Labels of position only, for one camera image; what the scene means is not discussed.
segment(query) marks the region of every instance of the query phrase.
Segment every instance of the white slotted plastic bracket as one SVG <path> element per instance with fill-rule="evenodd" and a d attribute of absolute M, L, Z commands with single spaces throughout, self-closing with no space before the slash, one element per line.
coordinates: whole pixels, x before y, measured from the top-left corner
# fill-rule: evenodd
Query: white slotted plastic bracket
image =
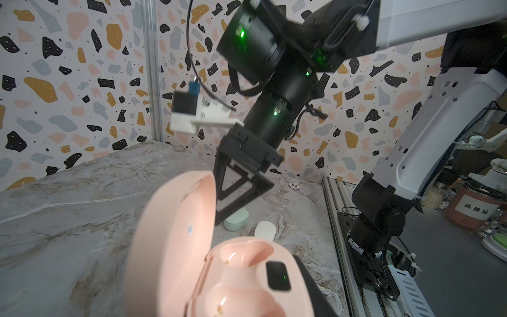
<path fill-rule="evenodd" d="M 412 317 L 435 317 L 415 280 L 407 271 L 388 265 Z"/>

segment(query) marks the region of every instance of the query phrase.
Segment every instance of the black display screen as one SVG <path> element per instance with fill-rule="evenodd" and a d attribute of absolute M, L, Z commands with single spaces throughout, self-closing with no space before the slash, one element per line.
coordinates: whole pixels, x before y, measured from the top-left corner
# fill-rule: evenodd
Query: black display screen
<path fill-rule="evenodd" d="M 283 262 L 268 261 L 266 262 L 266 270 L 268 272 L 269 288 L 275 291 L 291 290 L 291 282 L 288 279 L 287 268 Z"/>

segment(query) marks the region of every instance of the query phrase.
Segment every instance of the black bracket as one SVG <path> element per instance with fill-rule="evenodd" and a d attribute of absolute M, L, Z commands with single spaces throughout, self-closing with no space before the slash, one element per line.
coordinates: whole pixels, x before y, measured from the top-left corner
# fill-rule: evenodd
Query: black bracket
<path fill-rule="evenodd" d="M 247 182 L 251 182 L 252 187 L 222 210 L 216 211 L 215 226 L 270 190 L 274 184 L 261 173 L 266 172 L 271 164 L 280 166 L 282 160 L 283 157 L 273 147 L 236 123 L 222 139 L 216 150 L 213 169 L 216 196 L 218 200 L 224 200 Z M 227 167 L 238 173 L 241 178 L 229 188 L 223 190 L 222 186 Z"/>

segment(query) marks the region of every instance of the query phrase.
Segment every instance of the black strap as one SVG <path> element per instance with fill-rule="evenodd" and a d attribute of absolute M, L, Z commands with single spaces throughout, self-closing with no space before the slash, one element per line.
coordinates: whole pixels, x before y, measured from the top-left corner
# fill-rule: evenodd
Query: black strap
<path fill-rule="evenodd" d="M 245 97 L 253 97 L 255 95 L 258 95 L 261 93 L 261 91 L 266 87 L 266 84 L 268 83 L 267 80 L 259 82 L 259 84 L 253 88 L 241 90 L 239 87 L 239 81 L 238 81 L 238 71 L 234 69 L 230 64 L 227 64 L 229 67 L 229 79 L 231 80 L 231 84 L 236 89 L 237 92 L 239 92 L 241 95 Z"/>

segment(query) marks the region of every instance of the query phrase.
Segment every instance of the terrazzo wallpaper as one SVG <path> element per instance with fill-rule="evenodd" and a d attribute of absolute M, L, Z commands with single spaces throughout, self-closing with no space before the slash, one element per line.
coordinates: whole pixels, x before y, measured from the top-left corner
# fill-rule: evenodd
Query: terrazzo wallpaper
<path fill-rule="evenodd" d="M 327 1 L 273 1 L 288 19 L 302 23 Z M 230 85 L 227 62 L 215 51 L 240 1 L 195 0 L 190 45 L 199 75 L 218 96 L 227 99 L 244 119 L 255 98 L 245 98 Z M 166 141 L 214 155 L 226 134 L 203 128 L 198 135 L 170 129 L 172 92 L 187 89 L 193 76 L 186 45 L 187 0 L 157 1 L 164 126 Z M 327 79 L 325 97 L 311 104 L 329 114 L 326 120 L 304 114 L 299 134 L 281 144 L 285 160 L 270 171 L 318 182 L 328 175 L 358 183 L 371 171 L 420 110 L 440 71 L 445 35 L 399 45 L 345 61 Z M 243 80 L 244 87 L 249 87 Z"/>
<path fill-rule="evenodd" d="M 151 138 L 134 0 L 0 5 L 0 191 Z"/>

